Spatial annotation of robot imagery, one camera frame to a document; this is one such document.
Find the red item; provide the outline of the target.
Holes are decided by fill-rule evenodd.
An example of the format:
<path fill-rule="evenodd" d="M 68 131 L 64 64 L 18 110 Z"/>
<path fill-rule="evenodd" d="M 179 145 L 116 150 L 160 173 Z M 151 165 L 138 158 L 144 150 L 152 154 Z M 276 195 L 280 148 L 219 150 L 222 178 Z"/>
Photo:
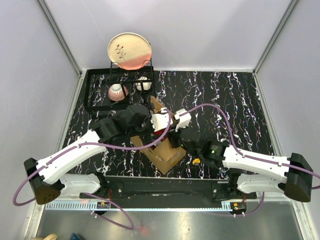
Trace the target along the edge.
<path fill-rule="evenodd" d="M 160 130 L 158 130 L 158 131 L 154 131 L 154 132 L 153 132 L 153 135 L 158 138 L 158 137 L 160 137 L 160 136 L 165 132 L 165 130 L 166 130 L 166 128 L 160 129 Z M 171 127 L 169 127 L 168 131 L 167 131 L 166 134 L 163 136 L 163 138 L 166 139 L 166 138 L 168 137 L 168 133 L 170 132 L 170 130 L 171 130 Z"/>

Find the yellow utility knife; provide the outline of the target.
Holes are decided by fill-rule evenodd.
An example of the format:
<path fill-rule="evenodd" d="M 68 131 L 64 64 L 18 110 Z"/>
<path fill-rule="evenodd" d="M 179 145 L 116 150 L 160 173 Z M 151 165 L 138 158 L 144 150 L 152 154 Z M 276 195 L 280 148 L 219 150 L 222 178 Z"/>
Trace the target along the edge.
<path fill-rule="evenodd" d="M 200 163 L 201 163 L 201 161 L 200 161 L 199 158 L 194 159 L 193 162 L 192 162 L 192 164 L 196 165 L 196 166 L 200 165 Z"/>

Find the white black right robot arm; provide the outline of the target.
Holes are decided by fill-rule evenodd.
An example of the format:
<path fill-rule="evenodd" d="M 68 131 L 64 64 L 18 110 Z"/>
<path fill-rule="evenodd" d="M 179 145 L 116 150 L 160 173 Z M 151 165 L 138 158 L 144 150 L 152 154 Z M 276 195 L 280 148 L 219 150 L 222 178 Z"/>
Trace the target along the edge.
<path fill-rule="evenodd" d="M 235 149 L 227 143 L 205 139 L 191 127 L 171 131 L 168 139 L 172 147 L 182 147 L 193 156 L 195 165 L 244 170 L 229 180 L 227 192 L 232 198 L 274 192 L 298 202 L 311 201 L 313 169 L 299 153 L 285 157 Z"/>

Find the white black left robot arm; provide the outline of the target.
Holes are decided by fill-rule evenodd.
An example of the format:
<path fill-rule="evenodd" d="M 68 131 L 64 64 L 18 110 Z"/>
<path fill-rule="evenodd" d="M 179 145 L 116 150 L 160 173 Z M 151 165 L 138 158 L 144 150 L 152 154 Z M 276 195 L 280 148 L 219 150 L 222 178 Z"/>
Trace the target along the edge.
<path fill-rule="evenodd" d="M 154 132 L 153 110 L 139 103 L 98 121 L 78 140 L 40 160 L 24 161 L 27 182 L 39 205 L 48 204 L 59 196 L 80 196 L 84 193 L 103 198 L 108 186 L 96 173 L 68 174 L 75 166 L 104 152 L 107 148 L 125 150 L 123 143 L 131 137 Z"/>

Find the brown cardboard express box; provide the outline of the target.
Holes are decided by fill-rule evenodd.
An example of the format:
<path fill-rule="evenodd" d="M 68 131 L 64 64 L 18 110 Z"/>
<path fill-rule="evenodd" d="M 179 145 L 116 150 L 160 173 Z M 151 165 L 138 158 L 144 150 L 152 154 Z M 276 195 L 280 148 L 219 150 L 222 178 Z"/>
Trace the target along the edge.
<path fill-rule="evenodd" d="M 151 96 L 150 101 L 153 104 L 153 110 L 158 113 L 164 107 L 156 97 Z M 139 136 L 130 138 L 135 147 L 142 147 L 147 145 L 143 143 Z M 155 165 L 155 167 L 162 173 L 167 174 L 185 155 L 186 151 L 182 147 L 172 148 L 171 142 L 168 138 L 156 143 L 156 147 L 149 147 L 140 149 L 139 151 L 144 154 L 148 160 Z"/>

